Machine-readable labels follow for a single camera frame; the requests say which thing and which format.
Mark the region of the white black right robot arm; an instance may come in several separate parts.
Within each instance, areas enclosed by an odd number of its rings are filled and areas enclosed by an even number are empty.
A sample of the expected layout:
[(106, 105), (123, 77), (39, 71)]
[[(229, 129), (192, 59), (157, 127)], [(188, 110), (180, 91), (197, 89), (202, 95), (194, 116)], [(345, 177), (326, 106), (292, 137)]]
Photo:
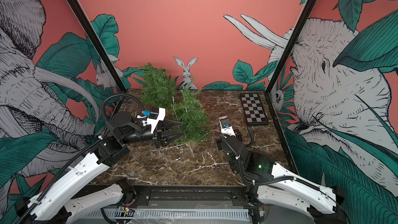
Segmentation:
[(341, 206), (345, 200), (342, 188), (313, 183), (265, 155), (249, 151), (228, 124), (221, 126), (220, 146), (231, 170), (240, 176), (256, 203), (294, 210), (316, 224), (348, 223)]

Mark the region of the small green christmas tree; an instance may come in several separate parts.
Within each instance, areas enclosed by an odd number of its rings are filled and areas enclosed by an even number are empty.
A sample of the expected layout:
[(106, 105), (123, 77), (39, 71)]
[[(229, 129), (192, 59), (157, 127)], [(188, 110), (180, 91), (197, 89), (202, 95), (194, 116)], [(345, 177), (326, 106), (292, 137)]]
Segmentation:
[(177, 140), (178, 144), (198, 143), (208, 139), (209, 119), (206, 112), (202, 109), (202, 103), (197, 98), (201, 90), (182, 89), (182, 99), (173, 105), (172, 111), (176, 120), (183, 123), (179, 132), (183, 136)]

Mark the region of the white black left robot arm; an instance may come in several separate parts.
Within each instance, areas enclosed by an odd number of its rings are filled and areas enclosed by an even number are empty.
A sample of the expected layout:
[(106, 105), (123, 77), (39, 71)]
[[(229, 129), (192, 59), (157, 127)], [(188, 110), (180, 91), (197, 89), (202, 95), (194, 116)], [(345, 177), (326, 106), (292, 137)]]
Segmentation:
[(110, 136), (84, 148), (68, 160), (38, 195), (22, 198), (15, 203), (19, 224), (71, 224), (83, 216), (113, 204), (133, 205), (137, 194), (126, 180), (115, 183), (103, 190), (74, 199), (91, 180), (107, 171), (129, 153), (127, 144), (151, 141), (157, 148), (166, 146), (183, 136), (174, 129), (183, 123), (166, 117), (166, 110), (153, 107), (147, 111), (140, 100), (127, 93), (108, 97), (101, 105), (105, 111), (108, 101), (114, 98), (129, 98), (141, 109), (137, 121), (128, 112), (117, 112), (112, 117), (103, 113)]

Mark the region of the large green christmas tree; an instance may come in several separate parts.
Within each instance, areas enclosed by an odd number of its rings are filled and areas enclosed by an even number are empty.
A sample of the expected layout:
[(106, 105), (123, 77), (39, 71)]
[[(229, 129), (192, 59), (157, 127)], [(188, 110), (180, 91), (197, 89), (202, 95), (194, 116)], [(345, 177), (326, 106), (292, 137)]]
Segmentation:
[(170, 110), (173, 98), (177, 93), (176, 80), (171, 78), (162, 68), (155, 68), (147, 63), (137, 69), (142, 73), (144, 84), (142, 86), (142, 102), (155, 107)]

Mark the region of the small tree wooden base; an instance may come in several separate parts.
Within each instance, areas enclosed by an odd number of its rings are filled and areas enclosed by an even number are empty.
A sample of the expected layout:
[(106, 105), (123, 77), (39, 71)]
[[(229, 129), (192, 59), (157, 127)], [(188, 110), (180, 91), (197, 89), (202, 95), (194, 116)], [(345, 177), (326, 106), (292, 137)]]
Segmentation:
[(186, 142), (186, 145), (189, 146), (189, 147), (192, 148), (192, 149), (195, 149), (195, 148), (198, 146), (198, 142), (196, 142), (196, 141), (189, 141), (189, 142)]

